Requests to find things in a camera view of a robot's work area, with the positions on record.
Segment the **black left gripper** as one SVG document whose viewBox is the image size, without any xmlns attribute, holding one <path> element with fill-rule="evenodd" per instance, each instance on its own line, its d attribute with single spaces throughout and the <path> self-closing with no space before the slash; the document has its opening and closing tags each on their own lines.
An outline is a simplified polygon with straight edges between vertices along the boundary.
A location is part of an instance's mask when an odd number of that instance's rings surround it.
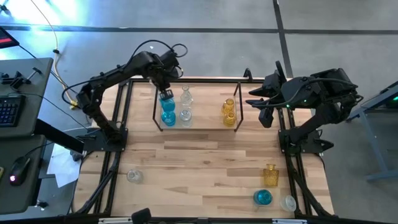
<svg viewBox="0 0 398 224">
<path fill-rule="evenodd" d="M 175 80 L 181 78 L 183 76 L 183 68 L 180 66 L 175 66 L 172 68 L 162 68 L 156 71 L 153 76 L 151 76 L 151 82 L 159 91 L 166 91 L 161 92 L 159 94 L 160 99 L 170 99 L 174 97 L 174 94 L 170 88 L 170 83 L 174 82 Z"/>
</svg>

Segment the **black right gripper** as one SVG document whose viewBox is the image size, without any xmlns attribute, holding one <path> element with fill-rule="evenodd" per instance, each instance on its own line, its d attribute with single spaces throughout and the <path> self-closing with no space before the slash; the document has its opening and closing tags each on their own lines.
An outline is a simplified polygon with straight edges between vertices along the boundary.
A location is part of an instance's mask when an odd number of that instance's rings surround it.
<svg viewBox="0 0 398 224">
<path fill-rule="evenodd" d="M 286 81 L 286 77 L 278 73 L 266 76 L 263 87 L 251 90 L 249 94 L 252 96 L 266 96 L 268 100 L 260 98 L 259 100 L 246 100 L 246 103 L 253 108 L 263 108 L 268 103 L 283 103 L 285 99 L 282 96 L 281 88 Z"/>
</svg>

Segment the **tall teal textured glass vase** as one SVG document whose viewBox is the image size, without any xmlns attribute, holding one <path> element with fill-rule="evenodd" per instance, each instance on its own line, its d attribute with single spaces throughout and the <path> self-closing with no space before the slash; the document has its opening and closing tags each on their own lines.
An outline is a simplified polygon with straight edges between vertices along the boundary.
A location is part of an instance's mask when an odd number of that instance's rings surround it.
<svg viewBox="0 0 398 224">
<path fill-rule="evenodd" d="M 164 111 L 174 111 L 175 110 L 175 102 L 174 98 L 159 100 Z"/>
</svg>

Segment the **teal embossed glass vase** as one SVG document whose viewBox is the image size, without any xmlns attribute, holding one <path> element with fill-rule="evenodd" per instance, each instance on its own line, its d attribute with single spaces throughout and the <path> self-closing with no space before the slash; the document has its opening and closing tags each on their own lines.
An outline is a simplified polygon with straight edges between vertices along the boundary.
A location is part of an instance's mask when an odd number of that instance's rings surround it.
<svg viewBox="0 0 398 224">
<path fill-rule="evenodd" d="M 176 122 L 176 115 L 174 111 L 164 111 L 162 113 L 162 121 L 166 126 L 174 126 Z"/>
</svg>

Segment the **clear ribbed glass vase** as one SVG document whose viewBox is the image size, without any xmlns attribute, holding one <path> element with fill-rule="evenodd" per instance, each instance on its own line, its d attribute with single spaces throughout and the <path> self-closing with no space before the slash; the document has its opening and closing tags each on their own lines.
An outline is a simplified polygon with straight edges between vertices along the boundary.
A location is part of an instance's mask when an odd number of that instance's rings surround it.
<svg viewBox="0 0 398 224">
<path fill-rule="evenodd" d="M 189 128 L 192 125 L 192 113 L 189 109 L 180 112 L 180 120 L 183 127 Z"/>
</svg>

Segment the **tall yellow glass vase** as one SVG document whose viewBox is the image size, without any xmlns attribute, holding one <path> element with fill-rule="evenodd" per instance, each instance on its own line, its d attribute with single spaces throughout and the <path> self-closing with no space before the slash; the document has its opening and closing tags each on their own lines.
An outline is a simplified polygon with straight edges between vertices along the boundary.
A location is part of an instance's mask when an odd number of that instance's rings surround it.
<svg viewBox="0 0 398 224">
<path fill-rule="evenodd" d="M 226 114 L 229 112 L 233 112 L 234 111 L 234 100 L 232 98 L 228 98 L 224 101 L 222 107 L 221 107 L 221 113 L 222 114 Z"/>
</svg>

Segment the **yellow ribbed glass vase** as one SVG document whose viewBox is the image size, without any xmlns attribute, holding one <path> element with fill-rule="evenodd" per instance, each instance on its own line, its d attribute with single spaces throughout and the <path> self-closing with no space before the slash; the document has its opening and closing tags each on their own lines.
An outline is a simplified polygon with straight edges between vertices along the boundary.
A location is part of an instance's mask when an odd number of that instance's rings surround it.
<svg viewBox="0 0 398 224">
<path fill-rule="evenodd" d="M 229 111 L 224 114 L 223 124 L 227 127 L 232 127 L 236 123 L 236 114 L 232 111 Z"/>
</svg>

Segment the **yellow square glass bottle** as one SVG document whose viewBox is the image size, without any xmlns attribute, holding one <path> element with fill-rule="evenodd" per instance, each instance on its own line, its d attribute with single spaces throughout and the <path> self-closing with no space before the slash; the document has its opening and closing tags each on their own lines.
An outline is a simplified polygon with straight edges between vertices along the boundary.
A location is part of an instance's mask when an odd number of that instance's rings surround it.
<svg viewBox="0 0 398 224">
<path fill-rule="evenodd" d="M 279 171 L 275 164 L 267 164 L 263 170 L 264 185 L 268 187 L 277 187 L 279 182 Z"/>
</svg>

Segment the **clear round glass vase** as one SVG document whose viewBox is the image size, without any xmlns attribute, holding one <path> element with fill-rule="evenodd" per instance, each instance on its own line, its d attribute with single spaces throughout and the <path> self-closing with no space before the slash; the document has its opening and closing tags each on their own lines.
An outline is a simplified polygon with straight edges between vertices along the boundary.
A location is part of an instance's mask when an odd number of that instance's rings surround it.
<svg viewBox="0 0 398 224">
<path fill-rule="evenodd" d="M 126 174 L 127 180 L 134 184 L 141 184 L 144 180 L 144 174 L 141 170 L 131 169 Z"/>
</svg>

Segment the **black-framed wooden shelf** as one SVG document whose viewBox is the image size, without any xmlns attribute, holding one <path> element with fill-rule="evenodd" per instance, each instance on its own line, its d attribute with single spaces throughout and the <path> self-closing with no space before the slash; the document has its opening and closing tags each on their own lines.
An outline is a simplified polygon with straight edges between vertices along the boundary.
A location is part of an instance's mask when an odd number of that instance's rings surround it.
<svg viewBox="0 0 398 224">
<path fill-rule="evenodd" d="M 191 107 L 185 108 L 181 105 L 180 97 L 182 87 L 188 85 L 189 92 L 193 97 Z M 159 93 L 155 93 L 154 109 L 152 120 L 160 131 L 165 130 L 232 130 L 237 131 L 243 122 L 243 94 L 242 84 L 238 83 L 175 83 L 171 90 L 174 94 L 176 122 L 174 126 L 166 126 L 162 121 L 164 112 L 160 104 Z M 234 113 L 236 123 L 232 127 L 223 124 L 224 114 L 221 107 L 228 98 L 234 100 Z M 192 125 L 189 128 L 183 127 L 180 120 L 180 112 L 189 109 L 192 113 Z"/>
</svg>

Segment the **round teal glass vase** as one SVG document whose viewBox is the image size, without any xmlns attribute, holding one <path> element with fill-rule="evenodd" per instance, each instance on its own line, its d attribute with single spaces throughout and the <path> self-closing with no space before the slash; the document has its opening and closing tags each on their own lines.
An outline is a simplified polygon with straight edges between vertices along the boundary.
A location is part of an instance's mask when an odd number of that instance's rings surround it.
<svg viewBox="0 0 398 224">
<path fill-rule="evenodd" d="M 266 189 L 257 190 L 253 195 L 253 200 L 256 205 L 269 205 L 272 199 L 271 192 Z"/>
</svg>

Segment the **clear frosted glass vase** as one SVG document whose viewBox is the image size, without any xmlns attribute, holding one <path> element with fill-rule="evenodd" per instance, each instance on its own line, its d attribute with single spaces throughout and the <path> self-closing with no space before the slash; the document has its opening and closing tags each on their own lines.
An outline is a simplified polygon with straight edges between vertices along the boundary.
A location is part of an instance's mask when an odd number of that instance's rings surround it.
<svg viewBox="0 0 398 224">
<path fill-rule="evenodd" d="M 286 212 L 294 212 L 297 209 L 296 200 L 291 195 L 286 195 L 286 196 L 282 197 L 280 200 L 280 206 Z"/>
</svg>

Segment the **black diagonal bar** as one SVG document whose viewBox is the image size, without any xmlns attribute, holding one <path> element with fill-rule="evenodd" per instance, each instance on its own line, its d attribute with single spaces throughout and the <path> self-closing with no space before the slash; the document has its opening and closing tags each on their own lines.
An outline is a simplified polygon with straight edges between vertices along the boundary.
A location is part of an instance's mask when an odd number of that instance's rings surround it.
<svg viewBox="0 0 398 224">
<path fill-rule="evenodd" d="M 35 123 L 34 134 L 44 135 L 49 141 L 52 141 L 55 144 L 61 145 L 79 154 L 83 154 L 83 142 L 58 130 L 41 119 L 38 119 Z"/>
</svg>

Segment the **dark rounded object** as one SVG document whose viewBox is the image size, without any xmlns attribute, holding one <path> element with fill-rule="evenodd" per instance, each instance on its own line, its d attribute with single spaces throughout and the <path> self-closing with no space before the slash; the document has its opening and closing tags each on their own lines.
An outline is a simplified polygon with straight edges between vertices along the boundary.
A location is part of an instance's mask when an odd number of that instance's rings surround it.
<svg viewBox="0 0 398 224">
<path fill-rule="evenodd" d="M 152 218 L 149 208 L 144 208 L 131 215 L 132 224 L 148 224 Z"/>
</svg>

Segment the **white paper sheet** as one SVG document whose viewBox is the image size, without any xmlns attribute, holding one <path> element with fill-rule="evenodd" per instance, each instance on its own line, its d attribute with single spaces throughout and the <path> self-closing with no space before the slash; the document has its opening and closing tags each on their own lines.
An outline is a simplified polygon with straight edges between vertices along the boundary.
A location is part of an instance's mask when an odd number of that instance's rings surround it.
<svg viewBox="0 0 398 224">
<path fill-rule="evenodd" d="M 47 174 L 55 176 L 58 188 L 76 181 L 80 174 L 80 166 L 81 160 L 74 161 L 68 149 L 54 144 Z"/>
</svg>

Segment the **grey desk top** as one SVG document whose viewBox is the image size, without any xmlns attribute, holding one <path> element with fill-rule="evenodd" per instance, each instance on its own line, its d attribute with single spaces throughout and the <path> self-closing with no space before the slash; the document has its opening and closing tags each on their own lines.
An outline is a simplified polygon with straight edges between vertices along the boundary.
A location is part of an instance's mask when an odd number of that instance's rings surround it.
<svg viewBox="0 0 398 224">
<path fill-rule="evenodd" d="M 35 74 L 30 79 L 31 84 L 23 84 L 19 88 L 19 92 L 12 90 L 9 86 L 0 84 L 0 96 L 25 96 L 25 103 L 17 126 L 0 128 L 0 138 L 16 138 L 33 134 L 52 65 L 52 58 L 0 60 L 0 72 L 8 73 L 9 75 L 18 71 L 24 77 L 27 77 L 33 72 L 34 67 L 42 72 L 41 74 Z"/>
<path fill-rule="evenodd" d="M 4 169 L 0 178 L 0 215 L 22 213 L 32 204 L 45 143 L 42 135 L 0 139 L 0 167 Z M 25 180 L 21 185 L 13 186 L 10 184 L 12 165 L 22 156 L 30 159 Z"/>
</svg>

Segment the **blue-grey table stand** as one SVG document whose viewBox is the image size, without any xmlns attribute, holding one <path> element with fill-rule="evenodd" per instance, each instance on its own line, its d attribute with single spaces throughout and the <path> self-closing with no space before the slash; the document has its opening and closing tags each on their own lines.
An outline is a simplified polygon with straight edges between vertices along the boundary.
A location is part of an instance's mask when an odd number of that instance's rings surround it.
<svg viewBox="0 0 398 224">
<path fill-rule="evenodd" d="M 391 169 L 387 163 L 387 154 L 381 149 L 381 139 L 373 131 L 368 118 L 370 113 L 398 112 L 398 81 L 385 87 L 378 94 L 362 103 L 346 119 L 347 123 L 359 118 L 371 144 L 380 171 L 366 176 L 368 181 L 398 177 L 398 169 Z"/>
</svg>

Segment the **black desk clamp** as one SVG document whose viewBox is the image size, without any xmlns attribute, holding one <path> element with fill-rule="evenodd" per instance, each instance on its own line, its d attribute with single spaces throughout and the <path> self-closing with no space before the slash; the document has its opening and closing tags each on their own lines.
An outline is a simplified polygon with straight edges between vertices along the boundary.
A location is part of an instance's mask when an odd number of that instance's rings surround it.
<svg viewBox="0 0 398 224">
<path fill-rule="evenodd" d="M 14 91 L 19 91 L 19 88 L 22 85 L 30 85 L 32 81 L 30 80 L 35 74 L 42 74 L 42 72 L 33 67 L 33 72 L 26 78 L 22 75 L 21 72 L 17 71 L 15 76 L 11 78 L 7 73 L 0 72 L 0 84 L 9 85 L 10 88 Z"/>
</svg>

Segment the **black keyboard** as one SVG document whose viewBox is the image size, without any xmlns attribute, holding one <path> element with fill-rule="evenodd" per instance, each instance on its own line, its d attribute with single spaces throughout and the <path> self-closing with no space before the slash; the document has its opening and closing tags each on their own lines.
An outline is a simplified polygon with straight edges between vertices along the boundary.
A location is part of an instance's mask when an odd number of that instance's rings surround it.
<svg viewBox="0 0 398 224">
<path fill-rule="evenodd" d="M 25 105 L 23 95 L 0 96 L 0 128 L 16 127 Z"/>
</svg>

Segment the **black computer mouse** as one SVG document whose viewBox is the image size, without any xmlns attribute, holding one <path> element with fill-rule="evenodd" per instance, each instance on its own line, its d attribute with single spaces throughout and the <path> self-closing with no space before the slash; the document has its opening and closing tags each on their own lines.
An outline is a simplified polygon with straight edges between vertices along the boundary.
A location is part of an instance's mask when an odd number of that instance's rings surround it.
<svg viewBox="0 0 398 224">
<path fill-rule="evenodd" d="M 14 161 L 9 174 L 9 182 L 12 186 L 20 186 L 24 183 L 29 170 L 29 165 L 30 157 L 27 156 L 18 157 Z"/>
</svg>

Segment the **black device with red light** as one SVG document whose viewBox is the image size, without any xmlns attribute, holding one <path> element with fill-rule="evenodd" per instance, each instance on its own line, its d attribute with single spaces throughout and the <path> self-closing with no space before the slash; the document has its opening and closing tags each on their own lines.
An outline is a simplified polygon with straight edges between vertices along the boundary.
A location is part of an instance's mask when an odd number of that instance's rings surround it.
<svg viewBox="0 0 398 224">
<path fill-rule="evenodd" d="M 20 43 L 13 38 L 3 27 L 0 27 L 0 49 L 17 47 Z"/>
</svg>

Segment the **black aluminium table frame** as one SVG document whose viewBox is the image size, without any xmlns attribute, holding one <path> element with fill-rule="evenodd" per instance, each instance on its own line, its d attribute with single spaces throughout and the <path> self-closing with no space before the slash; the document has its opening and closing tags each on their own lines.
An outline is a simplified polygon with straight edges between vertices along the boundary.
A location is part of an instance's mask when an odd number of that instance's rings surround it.
<svg viewBox="0 0 398 224">
<path fill-rule="evenodd" d="M 152 85 L 136 79 L 106 90 L 101 110 L 129 133 L 118 171 L 91 212 L 128 217 L 149 208 L 154 217 L 292 218 L 294 213 L 283 210 L 280 200 L 293 195 L 302 213 L 314 214 L 292 182 L 278 138 L 280 129 L 309 119 L 309 110 L 275 112 L 273 125 L 265 129 L 257 120 L 257 110 L 246 103 L 259 80 L 186 78 L 178 83 L 238 82 L 244 119 L 237 131 L 160 131 L 152 120 L 156 93 Z M 277 187 L 264 185 L 267 164 L 275 164 L 279 171 Z M 131 169 L 142 171 L 141 184 L 127 180 Z M 271 204 L 254 203 L 255 191 L 262 189 L 271 192 Z"/>
</svg>

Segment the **white bracket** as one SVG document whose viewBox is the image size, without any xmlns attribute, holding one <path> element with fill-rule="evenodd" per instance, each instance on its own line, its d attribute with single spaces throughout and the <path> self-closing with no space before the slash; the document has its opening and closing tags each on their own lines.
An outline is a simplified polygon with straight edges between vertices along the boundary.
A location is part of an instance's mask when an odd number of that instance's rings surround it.
<svg viewBox="0 0 398 224">
<path fill-rule="evenodd" d="M 130 217 L 100 218 L 98 224 L 133 224 Z"/>
<path fill-rule="evenodd" d="M 306 220 L 301 220 L 301 219 L 275 218 L 272 219 L 272 224 L 308 224 L 308 223 Z"/>
</svg>

